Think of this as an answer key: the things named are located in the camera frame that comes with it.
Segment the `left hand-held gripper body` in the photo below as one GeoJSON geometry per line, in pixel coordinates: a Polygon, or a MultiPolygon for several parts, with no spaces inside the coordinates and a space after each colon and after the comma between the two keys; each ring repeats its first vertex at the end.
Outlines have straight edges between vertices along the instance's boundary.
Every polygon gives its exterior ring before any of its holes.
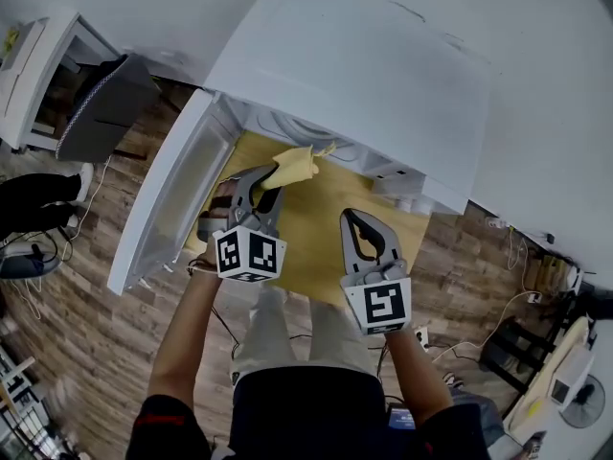
{"type": "Polygon", "coordinates": [[[277,233],[263,233],[254,211],[231,210],[226,218],[198,218],[198,237],[214,239],[216,264],[198,259],[198,270],[215,272],[221,279],[259,284],[280,277],[286,242],[277,233]]]}

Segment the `yellow cloth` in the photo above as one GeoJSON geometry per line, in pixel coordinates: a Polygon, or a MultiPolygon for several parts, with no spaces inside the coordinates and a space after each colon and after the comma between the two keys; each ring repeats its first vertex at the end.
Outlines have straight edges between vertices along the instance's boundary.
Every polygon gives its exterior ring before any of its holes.
{"type": "Polygon", "coordinates": [[[313,146],[288,149],[273,157],[277,168],[261,183],[265,191],[281,188],[289,184],[312,179],[319,167],[316,158],[326,157],[336,150],[336,144],[315,150],[313,146]]]}

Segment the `person's left forearm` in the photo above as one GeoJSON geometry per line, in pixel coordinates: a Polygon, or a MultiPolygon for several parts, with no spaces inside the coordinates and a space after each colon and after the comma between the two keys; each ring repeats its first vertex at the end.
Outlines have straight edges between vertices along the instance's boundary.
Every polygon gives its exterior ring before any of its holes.
{"type": "Polygon", "coordinates": [[[216,264],[214,243],[196,258],[197,270],[175,310],[158,349],[148,383],[148,394],[173,397],[193,407],[196,376],[203,356],[210,316],[221,279],[215,272],[198,270],[198,259],[216,264]]]}

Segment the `person's right forearm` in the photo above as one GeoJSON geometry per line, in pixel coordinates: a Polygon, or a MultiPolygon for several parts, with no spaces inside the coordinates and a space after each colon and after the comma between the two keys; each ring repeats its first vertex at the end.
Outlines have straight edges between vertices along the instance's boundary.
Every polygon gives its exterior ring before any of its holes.
{"type": "Polygon", "coordinates": [[[385,340],[402,398],[416,426],[421,427],[431,417],[453,405],[449,389],[413,332],[386,333],[385,340]]]}

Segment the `white appliance door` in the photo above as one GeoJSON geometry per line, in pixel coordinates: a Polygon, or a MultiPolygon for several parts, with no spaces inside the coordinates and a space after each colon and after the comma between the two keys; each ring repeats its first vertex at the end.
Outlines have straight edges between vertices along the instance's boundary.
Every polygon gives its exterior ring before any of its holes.
{"type": "Polygon", "coordinates": [[[158,150],[125,223],[107,287],[122,295],[178,259],[242,133],[221,93],[193,92],[158,150]]]}

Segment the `person's right leg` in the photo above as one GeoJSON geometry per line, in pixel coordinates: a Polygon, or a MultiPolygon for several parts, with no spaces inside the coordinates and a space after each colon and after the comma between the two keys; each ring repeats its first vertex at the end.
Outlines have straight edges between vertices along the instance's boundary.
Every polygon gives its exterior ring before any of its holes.
{"type": "Polygon", "coordinates": [[[331,304],[309,301],[311,344],[308,363],[375,376],[375,364],[361,333],[346,313],[331,304]]]}

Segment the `person's left leg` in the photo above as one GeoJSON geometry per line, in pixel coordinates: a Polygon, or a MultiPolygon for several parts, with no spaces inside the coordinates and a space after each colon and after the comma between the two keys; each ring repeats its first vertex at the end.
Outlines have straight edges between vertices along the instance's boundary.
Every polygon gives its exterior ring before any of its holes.
{"type": "Polygon", "coordinates": [[[250,310],[250,323],[232,361],[232,377],[240,380],[260,370],[297,363],[284,317],[285,292],[262,286],[250,310]]]}

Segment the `black screen device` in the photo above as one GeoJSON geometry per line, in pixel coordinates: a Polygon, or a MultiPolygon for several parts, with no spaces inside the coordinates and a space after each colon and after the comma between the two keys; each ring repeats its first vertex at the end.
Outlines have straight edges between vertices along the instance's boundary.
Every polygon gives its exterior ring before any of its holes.
{"type": "Polygon", "coordinates": [[[413,431],[416,429],[415,420],[408,408],[399,402],[388,404],[388,426],[395,430],[413,431]]]}

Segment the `person's black shirt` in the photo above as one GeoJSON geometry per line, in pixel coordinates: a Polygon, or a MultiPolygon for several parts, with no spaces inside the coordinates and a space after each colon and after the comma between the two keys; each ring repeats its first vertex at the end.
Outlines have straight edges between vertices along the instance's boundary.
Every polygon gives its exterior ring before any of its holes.
{"type": "Polygon", "coordinates": [[[227,446],[211,447],[184,403],[149,397],[125,459],[490,460],[477,405],[454,405],[413,431],[395,430],[377,378],[321,366],[240,379],[227,446]]]}

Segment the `brown cardboard box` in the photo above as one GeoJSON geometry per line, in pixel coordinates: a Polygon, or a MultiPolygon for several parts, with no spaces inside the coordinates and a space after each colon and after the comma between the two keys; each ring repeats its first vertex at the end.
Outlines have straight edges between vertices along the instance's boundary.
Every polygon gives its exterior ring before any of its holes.
{"type": "Polygon", "coordinates": [[[559,296],[578,293],[584,271],[575,262],[557,254],[532,254],[525,264],[522,285],[525,290],[559,296]]]}

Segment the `beige curved board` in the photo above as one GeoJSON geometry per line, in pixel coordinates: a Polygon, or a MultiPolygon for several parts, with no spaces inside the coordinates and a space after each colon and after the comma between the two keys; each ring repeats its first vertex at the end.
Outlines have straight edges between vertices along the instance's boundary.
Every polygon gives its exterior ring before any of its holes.
{"type": "Polygon", "coordinates": [[[560,410],[551,401],[548,392],[553,375],[572,382],[572,399],[584,385],[595,359],[587,346],[588,335],[589,320],[582,316],[558,342],[528,391],[504,421],[507,433],[519,445],[524,445],[537,432],[546,431],[555,415],[569,405],[560,410]]]}

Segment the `grey mesh fan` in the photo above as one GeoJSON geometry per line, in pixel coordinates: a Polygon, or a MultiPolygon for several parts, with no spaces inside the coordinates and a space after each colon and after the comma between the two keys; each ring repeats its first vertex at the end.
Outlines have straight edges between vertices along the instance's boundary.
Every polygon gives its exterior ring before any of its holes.
{"type": "Polygon", "coordinates": [[[584,385],[560,416],[568,426],[585,429],[599,420],[604,411],[605,400],[602,383],[589,374],[584,385]]]}

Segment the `white desk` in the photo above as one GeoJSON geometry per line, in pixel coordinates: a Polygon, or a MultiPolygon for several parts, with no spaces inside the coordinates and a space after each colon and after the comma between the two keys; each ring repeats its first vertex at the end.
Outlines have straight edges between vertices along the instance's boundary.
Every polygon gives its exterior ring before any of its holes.
{"type": "Polygon", "coordinates": [[[17,79],[7,114],[0,116],[0,140],[13,149],[56,148],[53,130],[37,126],[35,118],[60,65],[78,72],[82,65],[97,65],[119,56],[77,11],[60,9],[41,19],[47,19],[46,27],[17,79]]]}

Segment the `white shelf rack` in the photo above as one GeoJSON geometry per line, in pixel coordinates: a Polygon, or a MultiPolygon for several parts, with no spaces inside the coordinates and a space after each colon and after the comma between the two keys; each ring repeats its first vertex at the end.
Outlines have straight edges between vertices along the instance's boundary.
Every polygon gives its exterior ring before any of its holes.
{"type": "Polygon", "coordinates": [[[0,453],[11,460],[51,460],[40,399],[26,374],[34,364],[31,356],[17,362],[0,343],[0,453]]]}

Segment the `black metal frame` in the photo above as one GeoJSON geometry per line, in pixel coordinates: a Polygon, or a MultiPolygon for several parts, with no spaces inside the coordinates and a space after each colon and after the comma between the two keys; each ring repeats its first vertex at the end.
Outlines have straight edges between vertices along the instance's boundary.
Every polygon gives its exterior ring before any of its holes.
{"type": "Polygon", "coordinates": [[[480,368],[524,395],[556,349],[559,332],[568,329],[576,300],[576,296],[565,296],[555,310],[539,315],[538,322],[545,326],[544,335],[530,331],[514,316],[505,318],[482,348],[480,368]]]}

